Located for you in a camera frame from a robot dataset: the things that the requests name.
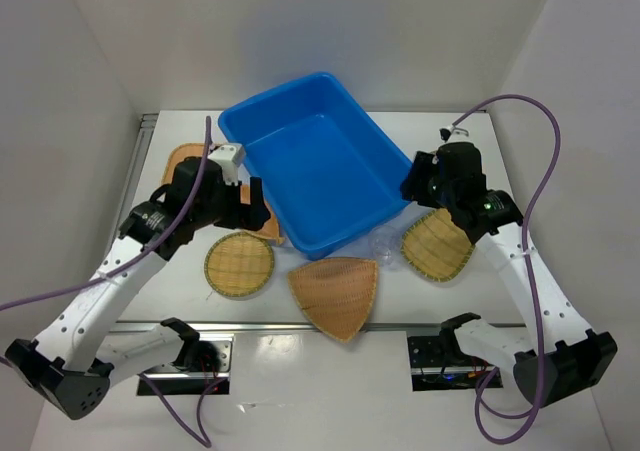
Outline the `round bamboo tray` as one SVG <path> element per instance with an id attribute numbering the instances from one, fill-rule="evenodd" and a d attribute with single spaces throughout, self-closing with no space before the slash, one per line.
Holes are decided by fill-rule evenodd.
<path id="1" fill-rule="evenodd" d="M 246 298 L 260 291 L 275 268 L 274 252 L 265 240 L 246 232 L 219 239 L 204 260 L 209 286 L 227 298 Z"/>

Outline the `square bamboo tray green rim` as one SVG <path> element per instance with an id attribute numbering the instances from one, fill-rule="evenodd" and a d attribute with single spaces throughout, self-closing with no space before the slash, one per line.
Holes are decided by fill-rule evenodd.
<path id="1" fill-rule="evenodd" d="M 450 213 L 439 208 L 411 225 L 402 235 L 400 252 L 425 279 L 453 280 L 469 262 L 475 246 L 456 226 Z"/>

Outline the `clear drinking glass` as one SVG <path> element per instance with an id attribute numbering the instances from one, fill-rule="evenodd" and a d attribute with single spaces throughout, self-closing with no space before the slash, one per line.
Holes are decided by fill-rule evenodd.
<path id="1" fill-rule="evenodd" d="M 371 231 L 368 236 L 372 257 L 379 266 L 394 269 L 400 260 L 400 232 L 390 226 L 382 225 Z"/>

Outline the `rounded square brown woven tray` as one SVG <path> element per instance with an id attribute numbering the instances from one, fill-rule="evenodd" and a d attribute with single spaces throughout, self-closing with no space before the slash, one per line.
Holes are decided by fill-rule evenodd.
<path id="1" fill-rule="evenodd" d="M 188 197 L 195 183 L 204 150 L 210 152 L 217 145 L 204 143 L 186 143 L 175 148 L 170 154 L 161 184 L 166 187 L 166 200 L 183 200 Z M 205 165 L 201 180 L 202 189 L 216 189 L 225 184 L 222 171 L 213 162 Z"/>

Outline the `triangular brown woven basket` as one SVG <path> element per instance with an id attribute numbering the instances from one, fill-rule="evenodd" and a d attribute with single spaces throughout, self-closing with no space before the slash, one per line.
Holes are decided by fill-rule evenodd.
<path id="1" fill-rule="evenodd" d="M 330 338 L 348 343 L 373 308 L 378 264 L 355 257 L 326 258 L 290 271 L 287 281 L 310 323 Z"/>

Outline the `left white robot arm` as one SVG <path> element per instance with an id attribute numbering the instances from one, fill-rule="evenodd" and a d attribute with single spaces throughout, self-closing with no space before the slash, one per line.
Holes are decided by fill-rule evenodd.
<path id="1" fill-rule="evenodd" d="M 248 202 L 241 200 L 241 186 L 239 180 L 225 180 L 219 160 L 190 157 L 179 163 L 170 183 L 132 208 L 91 285 L 35 338 L 8 346 L 9 366 L 69 419 L 79 420 L 119 382 L 165 363 L 189 370 L 211 354 L 199 332 L 178 318 L 167 318 L 122 345 L 110 345 L 105 338 L 133 298 L 197 230 L 263 227 L 271 213 L 261 179 L 250 179 Z"/>

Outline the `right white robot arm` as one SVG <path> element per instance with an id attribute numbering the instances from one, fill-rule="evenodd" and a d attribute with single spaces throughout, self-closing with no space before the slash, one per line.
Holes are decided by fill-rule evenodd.
<path id="1" fill-rule="evenodd" d="M 469 356 L 510 374 L 532 405 L 546 407 L 596 385 L 617 353 L 565 296 L 533 248 L 512 197 L 488 188 L 480 151 L 470 142 L 416 153 L 400 186 L 406 201 L 445 209 L 493 266 L 529 332 L 518 341 L 475 313 L 441 325 L 439 353 L 450 364 Z"/>

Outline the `blue plastic bin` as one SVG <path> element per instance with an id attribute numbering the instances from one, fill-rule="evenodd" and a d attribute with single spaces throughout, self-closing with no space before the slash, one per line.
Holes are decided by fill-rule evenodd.
<path id="1" fill-rule="evenodd" d="M 407 206 L 411 162 L 336 77 L 314 73 L 225 111 L 218 126 L 244 147 L 293 247 L 322 259 Z"/>

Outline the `fish-shaped brown woven basket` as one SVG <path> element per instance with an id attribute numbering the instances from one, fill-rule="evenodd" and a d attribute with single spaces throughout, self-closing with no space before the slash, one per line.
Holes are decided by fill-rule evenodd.
<path id="1" fill-rule="evenodd" d="M 250 203 L 250 185 L 249 184 L 243 184 L 241 186 L 240 199 L 242 204 Z M 246 233 L 256 238 L 267 241 L 270 244 L 280 246 L 285 242 L 285 237 L 281 233 L 279 221 L 274 211 L 272 210 L 269 202 L 267 200 L 264 200 L 264 204 L 270 213 L 269 219 L 264 223 L 264 225 L 261 227 L 260 230 L 257 230 L 257 231 L 246 230 Z"/>

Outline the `aluminium rail front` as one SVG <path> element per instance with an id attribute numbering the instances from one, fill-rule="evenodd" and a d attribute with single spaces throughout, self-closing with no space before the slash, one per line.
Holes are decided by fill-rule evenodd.
<path id="1" fill-rule="evenodd" d="M 317 328 L 308 323 L 191 323 L 190 326 L 201 333 L 266 333 L 266 334 L 286 334 L 299 332 L 316 332 Z M 152 322 L 117 322 L 112 326 L 110 334 L 135 334 L 151 331 L 155 327 Z M 435 333 L 440 330 L 440 325 L 436 323 L 366 323 L 361 330 L 363 332 L 386 332 L 404 331 L 426 334 Z"/>

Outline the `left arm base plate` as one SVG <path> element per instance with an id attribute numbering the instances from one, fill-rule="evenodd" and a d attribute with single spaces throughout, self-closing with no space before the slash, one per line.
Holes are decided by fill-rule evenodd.
<path id="1" fill-rule="evenodd" d="M 218 381 L 210 395 L 228 395 L 234 336 L 229 333 L 203 333 L 195 358 L 176 366 L 172 362 L 156 365 L 144 375 L 164 396 L 197 396 Z"/>

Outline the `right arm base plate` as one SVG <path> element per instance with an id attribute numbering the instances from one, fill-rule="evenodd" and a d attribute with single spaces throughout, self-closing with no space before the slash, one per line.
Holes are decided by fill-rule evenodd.
<path id="1" fill-rule="evenodd" d="M 451 357 L 438 336 L 409 335 L 407 347 L 414 392 L 472 389 L 493 370 L 477 357 Z"/>

